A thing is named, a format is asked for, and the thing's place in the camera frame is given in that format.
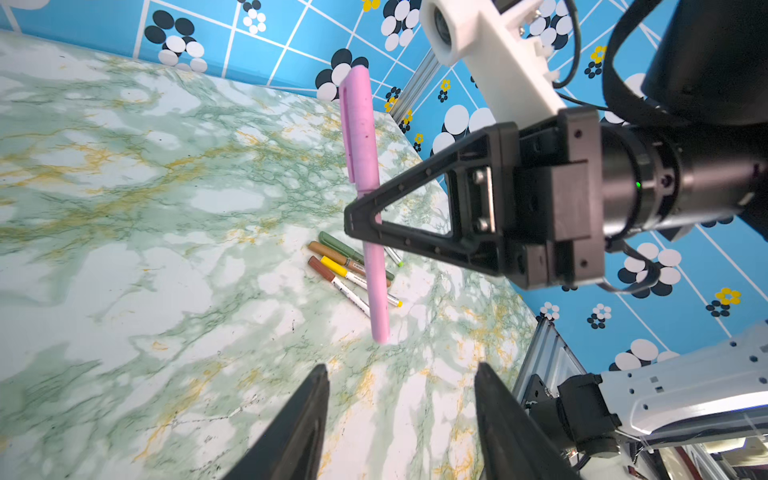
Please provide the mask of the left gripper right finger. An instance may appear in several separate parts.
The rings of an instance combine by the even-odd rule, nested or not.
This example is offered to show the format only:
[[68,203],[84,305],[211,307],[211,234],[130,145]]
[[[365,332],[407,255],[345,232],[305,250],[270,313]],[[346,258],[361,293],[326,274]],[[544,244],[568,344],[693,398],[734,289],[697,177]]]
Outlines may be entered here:
[[579,474],[561,457],[485,362],[478,365],[474,391],[478,435],[487,479],[579,478]]

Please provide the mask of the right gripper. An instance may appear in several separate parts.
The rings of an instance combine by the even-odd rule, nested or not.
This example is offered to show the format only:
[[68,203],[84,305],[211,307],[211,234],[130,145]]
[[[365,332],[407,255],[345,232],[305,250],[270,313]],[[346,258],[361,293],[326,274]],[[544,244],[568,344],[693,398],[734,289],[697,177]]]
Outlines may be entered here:
[[[452,211],[494,224],[493,235],[438,234],[375,217],[442,177]],[[524,290],[581,286],[605,270],[599,115],[568,108],[533,126],[497,123],[355,200],[344,231],[391,247],[492,276]]]

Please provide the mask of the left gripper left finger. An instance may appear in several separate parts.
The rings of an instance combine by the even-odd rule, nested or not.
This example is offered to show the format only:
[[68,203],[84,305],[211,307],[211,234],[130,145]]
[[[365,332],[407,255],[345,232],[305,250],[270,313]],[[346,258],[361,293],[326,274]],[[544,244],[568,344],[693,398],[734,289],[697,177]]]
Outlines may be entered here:
[[322,458],[330,395],[327,368],[310,371],[227,479],[315,479]]

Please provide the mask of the pink fountain pen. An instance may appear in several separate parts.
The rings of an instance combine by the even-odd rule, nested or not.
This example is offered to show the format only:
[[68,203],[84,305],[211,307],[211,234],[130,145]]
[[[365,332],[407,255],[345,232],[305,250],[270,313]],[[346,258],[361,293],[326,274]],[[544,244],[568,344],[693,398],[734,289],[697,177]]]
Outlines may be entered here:
[[365,66],[350,70],[341,83],[339,99],[348,176],[357,194],[344,211],[344,229],[348,236],[363,241],[372,337],[385,345],[390,338],[385,254],[373,237],[381,223],[373,198],[380,176],[370,76]]

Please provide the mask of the dark green fountain pen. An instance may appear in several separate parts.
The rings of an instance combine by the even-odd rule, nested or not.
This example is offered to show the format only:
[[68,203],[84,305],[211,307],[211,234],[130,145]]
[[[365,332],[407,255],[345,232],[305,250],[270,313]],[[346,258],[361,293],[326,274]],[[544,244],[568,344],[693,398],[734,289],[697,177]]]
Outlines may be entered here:
[[362,253],[358,252],[351,246],[345,244],[344,242],[328,234],[327,232],[321,231],[318,235],[318,240],[319,240],[319,243],[326,245],[336,250],[337,252],[342,253],[348,258],[351,258],[352,260],[364,265],[364,257]]

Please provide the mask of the white pen yellow tip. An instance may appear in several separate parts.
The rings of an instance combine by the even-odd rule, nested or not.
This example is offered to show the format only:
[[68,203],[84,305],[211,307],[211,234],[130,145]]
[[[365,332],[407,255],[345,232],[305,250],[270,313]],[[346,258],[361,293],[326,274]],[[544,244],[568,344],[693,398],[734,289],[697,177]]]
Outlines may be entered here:
[[[337,274],[338,276],[351,281],[353,284],[361,287],[364,290],[368,289],[367,281],[363,277],[361,277],[361,276],[359,276],[359,275],[357,275],[355,273],[350,272],[345,267],[343,267],[340,264],[336,263],[335,261],[333,261],[329,257],[323,256],[321,258],[321,263],[324,266],[326,266],[328,269],[330,269],[333,273]],[[403,302],[400,301],[398,298],[394,297],[391,294],[387,295],[387,301],[388,301],[389,304],[391,304],[391,305],[393,305],[395,307],[398,307],[398,308],[403,306]]]

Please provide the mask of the brown fountain pen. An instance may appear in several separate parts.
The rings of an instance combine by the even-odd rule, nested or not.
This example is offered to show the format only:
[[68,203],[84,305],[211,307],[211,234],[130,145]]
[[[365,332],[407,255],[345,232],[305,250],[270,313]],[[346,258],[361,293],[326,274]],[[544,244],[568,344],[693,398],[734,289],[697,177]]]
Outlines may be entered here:
[[308,244],[308,248],[321,256],[326,256],[329,259],[333,260],[337,264],[345,267],[347,270],[352,271],[356,274],[360,274],[363,277],[366,276],[366,271],[364,268],[364,265],[352,260],[351,258],[348,258],[347,256],[343,255],[340,252],[337,252],[336,250],[323,245],[317,241],[312,241]]

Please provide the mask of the white slim pen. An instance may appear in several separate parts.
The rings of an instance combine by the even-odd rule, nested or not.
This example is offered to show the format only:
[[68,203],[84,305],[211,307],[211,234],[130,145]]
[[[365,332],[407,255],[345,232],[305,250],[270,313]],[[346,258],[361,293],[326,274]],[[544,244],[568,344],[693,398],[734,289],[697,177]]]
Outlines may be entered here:
[[369,306],[358,295],[350,290],[326,265],[322,264],[317,257],[310,257],[308,265],[325,280],[330,282],[345,298],[353,303],[366,316],[370,316]]

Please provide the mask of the white pen green tip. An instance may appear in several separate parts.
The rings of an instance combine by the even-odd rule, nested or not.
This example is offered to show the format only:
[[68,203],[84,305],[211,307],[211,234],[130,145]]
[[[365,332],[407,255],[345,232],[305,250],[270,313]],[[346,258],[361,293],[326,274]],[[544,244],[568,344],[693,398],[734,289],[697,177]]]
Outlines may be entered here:
[[384,250],[398,267],[402,268],[404,266],[403,257],[395,249],[391,247],[384,247]]

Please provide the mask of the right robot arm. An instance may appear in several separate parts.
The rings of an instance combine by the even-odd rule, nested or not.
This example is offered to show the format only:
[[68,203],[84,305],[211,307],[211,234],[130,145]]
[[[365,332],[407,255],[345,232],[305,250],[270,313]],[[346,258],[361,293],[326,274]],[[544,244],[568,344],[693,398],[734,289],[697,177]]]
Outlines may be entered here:
[[[763,1],[682,1],[639,92],[614,57],[655,9],[632,3],[603,56],[603,96],[620,118],[561,97],[541,41],[522,33],[539,1],[426,1],[424,30],[444,65],[466,63],[495,123],[388,182],[373,147],[370,91],[354,68],[340,89],[343,139],[357,199],[346,233],[364,244],[373,334],[388,336],[383,249],[392,247],[533,290],[608,288],[605,256],[641,263],[639,289],[661,264],[629,239],[675,241],[737,216],[767,231],[767,49]],[[576,479],[584,460],[763,434],[767,326],[663,363],[580,374],[551,396],[537,371],[506,387],[481,363],[474,381],[488,479]]]

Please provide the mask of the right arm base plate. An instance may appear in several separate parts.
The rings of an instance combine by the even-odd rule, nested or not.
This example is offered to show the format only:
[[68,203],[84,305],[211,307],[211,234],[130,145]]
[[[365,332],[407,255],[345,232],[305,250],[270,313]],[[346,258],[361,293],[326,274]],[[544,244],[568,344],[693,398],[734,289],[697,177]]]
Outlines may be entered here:
[[523,396],[529,416],[547,436],[565,433],[562,404],[553,396],[538,374],[533,374]]

